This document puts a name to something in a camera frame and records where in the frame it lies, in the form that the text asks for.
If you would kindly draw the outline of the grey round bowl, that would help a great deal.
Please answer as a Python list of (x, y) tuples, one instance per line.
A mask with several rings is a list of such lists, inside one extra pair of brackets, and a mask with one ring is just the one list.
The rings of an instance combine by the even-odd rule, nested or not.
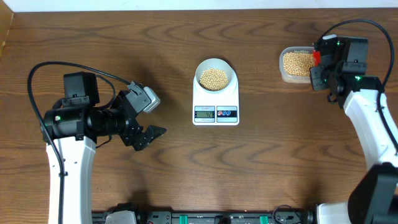
[[(200, 79), (203, 71), (206, 69), (209, 69), (209, 68), (218, 68), (218, 69), (224, 70), (226, 72), (229, 83), (224, 89), (219, 90), (219, 91), (209, 91), (200, 85), (199, 79)], [(195, 78), (194, 78), (193, 82), (197, 86), (198, 89), (207, 91), (209, 93), (216, 93), (216, 92), (226, 91), (228, 88), (233, 89), (236, 86), (237, 77), (236, 77), (236, 74), (235, 74), (233, 68), (226, 61), (224, 61), (220, 58), (209, 58), (209, 59), (202, 61), (202, 63), (199, 64), (199, 66), (197, 67), (197, 69), (195, 71)]]

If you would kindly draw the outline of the clear container of soybeans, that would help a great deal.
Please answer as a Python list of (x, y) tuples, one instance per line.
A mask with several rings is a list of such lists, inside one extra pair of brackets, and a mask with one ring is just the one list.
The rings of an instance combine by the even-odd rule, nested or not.
[(287, 47), (279, 56), (279, 69), (287, 83), (310, 84), (310, 69), (315, 66), (313, 47)]

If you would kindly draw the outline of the soybeans in grey bowl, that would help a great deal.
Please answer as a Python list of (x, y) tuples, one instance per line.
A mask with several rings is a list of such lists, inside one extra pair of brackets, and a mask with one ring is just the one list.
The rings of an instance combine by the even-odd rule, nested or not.
[(203, 71), (199, 83), (206, 90), (219, 91), (224, 89), (229, 81), (224, 70), (209, 68)]

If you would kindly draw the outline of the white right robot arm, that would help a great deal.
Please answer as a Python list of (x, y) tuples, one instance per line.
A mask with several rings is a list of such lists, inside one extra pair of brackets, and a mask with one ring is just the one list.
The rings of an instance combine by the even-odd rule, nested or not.
[(366, 159), (367, 173), (347, 202), (322, 203), (316, 223), (397, 223), (397, 126), (378, 77), (367, 76), (368, 40), (328, 35), (314, 45), (312, 88), (329, 90), (352, 122)]

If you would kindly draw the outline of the white digital kitchen scale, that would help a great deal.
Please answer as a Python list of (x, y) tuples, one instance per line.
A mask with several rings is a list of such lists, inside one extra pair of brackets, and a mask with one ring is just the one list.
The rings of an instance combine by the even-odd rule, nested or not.
[(239, 124), (239, 81), (226, 91), (209, 93), (193, 82), (192, 123), (197, 126), (236, 126)]

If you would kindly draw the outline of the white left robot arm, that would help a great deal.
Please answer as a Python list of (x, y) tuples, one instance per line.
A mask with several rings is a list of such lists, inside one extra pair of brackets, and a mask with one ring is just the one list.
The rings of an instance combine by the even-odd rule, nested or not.
[(92, 223), (91, 172), (97, 138), (118, 135), (125, 146), (141, 151), (166, 129), (141, 126), (136, 117), (160, 104), (148, 86), (131, 82), (104, 106), (98, 76), (77, 72), (64, 75), (65, 97), (44, 116), (52, 138), (47, 143), (50, 164), (49, 223)]

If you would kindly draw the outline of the red plastic measuring scoop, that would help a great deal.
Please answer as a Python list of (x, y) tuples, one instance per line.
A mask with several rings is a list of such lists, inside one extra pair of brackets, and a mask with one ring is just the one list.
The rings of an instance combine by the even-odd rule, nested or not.
[(313, 51), (313, 60), (314, 60), (314, 66), (319, 66), (320, 62), (321, 62), (321, 56), (320, 56), (320, 52), (317, 50)]

